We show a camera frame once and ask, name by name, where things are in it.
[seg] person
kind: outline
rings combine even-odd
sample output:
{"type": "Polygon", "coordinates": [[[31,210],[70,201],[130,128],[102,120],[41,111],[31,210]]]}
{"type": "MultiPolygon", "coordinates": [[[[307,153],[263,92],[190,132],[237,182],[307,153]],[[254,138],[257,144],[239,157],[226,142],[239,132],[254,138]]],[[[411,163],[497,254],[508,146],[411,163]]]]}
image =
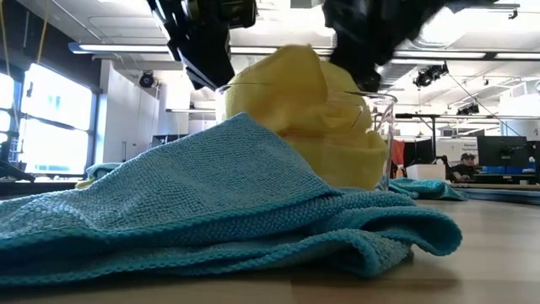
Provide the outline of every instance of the person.
{"type": "Polygon", "coordinates": [[[476,156],[470,153],[462,154],[462,163],[452,167],[452,174],[458,181],[468,181],[474,178],[476,171],[474,160],[476,156]]]}

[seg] clear glass container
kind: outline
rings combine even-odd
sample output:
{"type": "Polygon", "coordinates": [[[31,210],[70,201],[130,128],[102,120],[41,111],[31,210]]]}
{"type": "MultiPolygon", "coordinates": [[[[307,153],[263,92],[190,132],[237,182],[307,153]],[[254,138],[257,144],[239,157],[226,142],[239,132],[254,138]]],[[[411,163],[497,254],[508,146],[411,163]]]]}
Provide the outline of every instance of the clear glass container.
{"type": "Polygon", "coordinates": [[[394,134],[391,95],[273,84],[217,90],[217,123],[241,112],[295,148],[334,187],[388,189],[394,134]]]}

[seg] towel fold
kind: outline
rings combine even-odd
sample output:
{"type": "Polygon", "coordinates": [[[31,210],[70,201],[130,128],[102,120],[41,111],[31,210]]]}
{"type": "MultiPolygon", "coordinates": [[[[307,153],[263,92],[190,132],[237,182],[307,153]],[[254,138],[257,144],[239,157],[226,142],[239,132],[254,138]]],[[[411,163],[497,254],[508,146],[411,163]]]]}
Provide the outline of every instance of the towel fold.
{"type": "Polygon", "coordinates": [[[87,189],[1,202],[0,286],[314,260],[370,277],[412,244],[446,255],[461,239],[449,217],[406,196],[328,186],[240,114],[151,149],[87,189]]]}
{"type": "Polygon", "coordinates": [[[465,193],[452,189],[449,184],[440,180],[398,178],[390,180],[390,190],[395,193],[407,194],[413,199],[468,200],[465,193]]]}

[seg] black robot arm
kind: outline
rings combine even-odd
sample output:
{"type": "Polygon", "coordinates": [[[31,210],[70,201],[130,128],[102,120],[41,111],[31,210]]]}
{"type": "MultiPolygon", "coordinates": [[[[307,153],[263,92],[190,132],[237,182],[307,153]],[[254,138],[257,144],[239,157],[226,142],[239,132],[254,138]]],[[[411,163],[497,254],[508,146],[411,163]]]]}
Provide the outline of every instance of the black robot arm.
{"type": "MultiPolygon", "coordinates": [[[[429,18],[444,6],[454,12],[497,0],[326,0],[325,26],[333,28],[337,45],[330,62],[346,69],[362,90],[376,92],[381,76],[375,65],[392,59],[396,47],[413,40],[429,18]]],[[[227,84],[229,30],[255,24],[255,0],[148,0],[170,37],[168,47],[185,64],[196,89],[227,84]]]]}

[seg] white box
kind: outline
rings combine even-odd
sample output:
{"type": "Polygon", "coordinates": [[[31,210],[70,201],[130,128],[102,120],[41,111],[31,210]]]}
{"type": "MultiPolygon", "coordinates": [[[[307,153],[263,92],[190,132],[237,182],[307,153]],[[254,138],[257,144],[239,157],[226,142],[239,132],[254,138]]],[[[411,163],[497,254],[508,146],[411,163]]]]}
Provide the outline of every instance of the white box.
{"type": "Polygon", "coordinates": [[[407,167],[407,177],[419,179],[437,179],[444,181],[446,179],[445,165],[412,165],[407,167]]]}

